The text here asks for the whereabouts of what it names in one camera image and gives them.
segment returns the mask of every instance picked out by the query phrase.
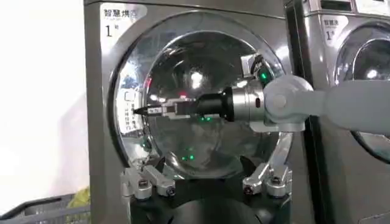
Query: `laundry basket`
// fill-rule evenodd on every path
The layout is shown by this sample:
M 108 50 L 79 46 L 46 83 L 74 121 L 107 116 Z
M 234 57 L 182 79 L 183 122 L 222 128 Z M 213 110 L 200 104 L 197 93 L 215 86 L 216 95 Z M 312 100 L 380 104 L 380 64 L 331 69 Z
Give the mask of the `laundry basket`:
M 67 208 L 74 194 L 23 203 L 0 217 L 0 224 L 90 223 L 90 205 Z

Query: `silver cylinder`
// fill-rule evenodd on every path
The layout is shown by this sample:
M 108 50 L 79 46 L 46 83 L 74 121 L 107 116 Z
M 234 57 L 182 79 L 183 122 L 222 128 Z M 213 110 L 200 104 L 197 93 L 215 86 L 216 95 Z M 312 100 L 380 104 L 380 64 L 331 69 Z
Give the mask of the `silver cylinder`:
M 258 80 L 243 88 L 233 88 L 232 92 L 236 121 L 262 121 L 265 118 L 263 88 Z
M 285 183 L 273 183 L 272 180 L 267 182 L 267 193 L 275 198 L 282 198 L 287 194 L 287 187 Z

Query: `black base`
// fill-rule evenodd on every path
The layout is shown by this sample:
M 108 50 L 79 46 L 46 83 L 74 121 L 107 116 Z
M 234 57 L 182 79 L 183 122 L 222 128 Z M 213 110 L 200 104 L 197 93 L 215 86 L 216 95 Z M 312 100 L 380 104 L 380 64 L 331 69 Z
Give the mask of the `black base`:
M 290 197 L 243 194 L 244 175 L 226 180 L 178 180 L 176 196 L 156 192 L 146 201 L 132 198 L 133 224 L 288 224 Z

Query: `white label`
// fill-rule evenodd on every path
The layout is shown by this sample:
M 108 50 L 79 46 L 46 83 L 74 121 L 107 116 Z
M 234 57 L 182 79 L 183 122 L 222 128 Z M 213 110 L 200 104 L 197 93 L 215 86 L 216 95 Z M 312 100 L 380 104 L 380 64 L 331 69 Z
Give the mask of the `white label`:
M 149 108 L 147 109 L 148 114 L 160 114 L 163 112 L 162 107 L 157 107 L 157 108 Z
M 348 18 L 346 16 L 322 16 L 322 31 L 324 32 L 324 40 L 328 46 L 334 46 L 338 38 L 348 25 Z
M 356 0 L 358 12 L 376 15 L 390 15 L 389 0 Z
M 140 107 L 139 92 L 136 89 L 120 89 L 116 98 L 116 110 L 118 125 L 121 133 L 126 134 L 139 130 L 140 115 L 134 114 L 133 110 Z
M 100 7 L 102 53 L 110 52 L 123 33 L 146 13 L 144 5 L 103 3 Z

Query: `dryer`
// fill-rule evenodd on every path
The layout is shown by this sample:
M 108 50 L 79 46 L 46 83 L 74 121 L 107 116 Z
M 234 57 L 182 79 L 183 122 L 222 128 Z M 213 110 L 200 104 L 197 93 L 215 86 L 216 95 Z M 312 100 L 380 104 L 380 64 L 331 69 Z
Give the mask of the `dryer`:
M 294 220 L 311 222 L 299 135 L 259 135 L 245 123 L 221 119 L 169 121 L 133 113 L 143 105 L 245 85 L 243 55 L 261 53 L 271 68 L 267 77 L 291 75 L 282 1 L 86 0 L 85 35 L 93 223 L 127 221 L 121 192 L 126 167 L 162 163 L 161 172 L 178 183 L 229 185 L 243 173 L 240 158 L 258 165 L 274 150 L 290 151 Z M 188 201 L 218 195 L 212 186 L 203 185 L 198 194 L 186 186 L 188 195 L 197 195 Z
M 286 10 L 294 71 L 315 89 L 390 81 L 388 1 L 289 1 Z M 343 131 L 325 119 L 312 118 L 307 127 L 317 222 L 389 223 L 389 138 Z

